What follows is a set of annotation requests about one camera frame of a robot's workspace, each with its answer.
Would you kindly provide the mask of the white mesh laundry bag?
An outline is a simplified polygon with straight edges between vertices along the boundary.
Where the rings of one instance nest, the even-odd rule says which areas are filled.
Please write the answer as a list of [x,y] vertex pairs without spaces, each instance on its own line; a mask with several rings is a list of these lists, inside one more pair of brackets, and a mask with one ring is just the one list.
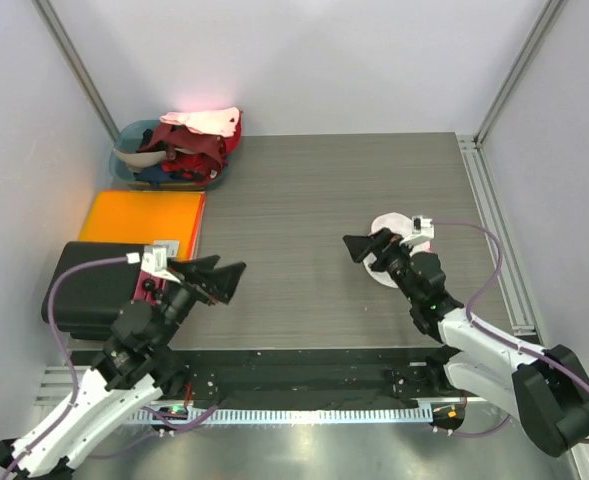
[[[403,238],[414,235],[414,221],[412,218],[403,214],[391,212],[376,217],[372,223],[371,233],[377,233],[383,228],[388,228],[395,234],[401,235]],[[431,253],[431,241],[427,240],[423,243],[413,246],[411,254],[414,255],[419,252]],[[371,269],[371,264],[376,260],[376,256],[370,253],[363,261],[363,266],[367,273],[379,284],[389,288],[396,288],[390,275],[386,272],[376,272]]]

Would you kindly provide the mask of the pink bra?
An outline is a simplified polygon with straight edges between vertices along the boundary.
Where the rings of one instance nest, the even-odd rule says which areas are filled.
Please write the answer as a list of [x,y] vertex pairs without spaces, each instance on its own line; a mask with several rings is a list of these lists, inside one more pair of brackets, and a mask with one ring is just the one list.
[[173,126],[184,126],[190,132],[230,138],[240,123],[241,110],[231,107],[198,112],[167,112],[160,121]]

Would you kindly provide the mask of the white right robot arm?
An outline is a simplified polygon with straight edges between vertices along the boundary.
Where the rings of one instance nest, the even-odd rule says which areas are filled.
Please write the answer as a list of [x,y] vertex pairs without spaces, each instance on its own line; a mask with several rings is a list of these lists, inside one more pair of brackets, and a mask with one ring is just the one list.
[[589,444],[589,376],[578,356],[563,345],[521,340],[456,300],[438,256],[420,248],[434,236],[432,221],[416,216],[407,235],[382,228],[343,238],[352,261],[387,274],[409,301],[415,327],[440,343],[425,371],[429,389],[439,395],[463,390],[487,400],[519,421],[551,457]]

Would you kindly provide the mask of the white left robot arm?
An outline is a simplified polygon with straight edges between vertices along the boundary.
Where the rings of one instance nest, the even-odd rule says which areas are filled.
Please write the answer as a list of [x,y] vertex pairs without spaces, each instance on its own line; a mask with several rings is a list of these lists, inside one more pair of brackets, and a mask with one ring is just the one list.
[[133,412],[162,397],[179,397],[188,368],[169,343],[198,304],[227,304],[247,266],[219,265],[211,255],[187,262],[167,258],[161,247],[149,247],[114,258],[80,263],[53,283],[47,314],[54,314],[59,288],[73,275],[103,266],[134,264],[151,281],[151,300],[123,304],[111,335],[84,374],[69,371],[70,393],[28,433],[0,441],[0,467],[5,479],[69,479],[89,453]]

